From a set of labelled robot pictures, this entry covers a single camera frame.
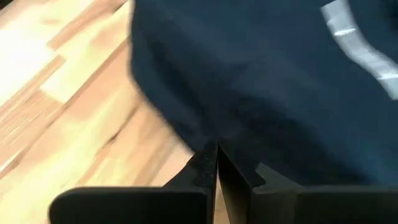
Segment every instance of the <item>hardwood floor plank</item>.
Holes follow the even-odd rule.
[[[95,70],[128,36],[131,4],[125,3],[98,33],[90,45],[74,58],[69,58],[40,89],[61,102],[67,102]]]
[[[193,153],[187,148],[184,143],[179,141],[178,145],[174,147],[173,152],[167,158],[166,162],[159,169],[156,176],[148,184],[150,186],[163,186],[171,178],[173,178],[191,159]]]
[[[48,42],[48,46],[59,49],[63,44],[72,38],[76,38],[77,33],[92,25],[101,17],[112,16],[127,0],[94,0],[80,15],[76,16],[66,25],[54,38]]]
[[[148,186],[159,173],[163,165],[166,163],[169,155],[174,152],[179,144],[179,139],[172,135],[167,138],[164,143],[158,148],[157,152],[153,153],[150,159],[141,168],[137,177],[134,179],[134,186]]]
[[[124,49],[124,58],[116,60],[122,72],[127,74],[127,43],[123,42],[107,60],[96,69],[95,73],[84,83],[84,85],[74,93],[73,98],[62,104],[57,100],[49,98],[46,94],[37,90],[29,99],[12,110],[6,119],[1,120],[0,130],[0,179],[6,175],[14,164],[19,162],[26,150],[31,144],[50,126],[65,110],[68,108],[86,87],[91,84],[97,77],[107,69],[109,63],[115,60],[115,56],[120,54]]]
[[[39,89],[39,86],[46,81],[54,71],[60,68],[64,62],[65,59],[63,57],[56,55],[34,78],[30,79],[25,86],[22,86],[16,94],[11,96],[10,99],[0,107],[0,127],[2,126],[1,122],[7,119],[10,113],[18,106],[27,101],[29,97]]]
[[[127,57],[126,49],[0,180],[0,223],[44,222],[51,200],[76,186],[119,131],[139,99],[121,66]],[[24,199],[23,207],[16,198]]]
[[[169,127],[142,102],[126,127],[98,153],[80,185],[131,186],[154,155],[169,151],[175,143]]]
[[[56,55],[44,45],[0,30],[0,106],[25,86]]]
[[[14,32],[43,46],[92,0],[19,0],[0,16],[0,30]]]

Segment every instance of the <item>reflective strip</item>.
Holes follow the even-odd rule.
[[[398,65],[365,40],[347,0],[333,1],[321,11],[333,38],[347,57],[370,72],[393,100],[398,99]]]

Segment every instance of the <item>dark blue garment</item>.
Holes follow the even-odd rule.
[[[304,185],[398,184],[398,101],[294,0],[136,0],[136,82],[194,150],[213,138]],[[368,42],[398,62],[379,1],[350,1]]]

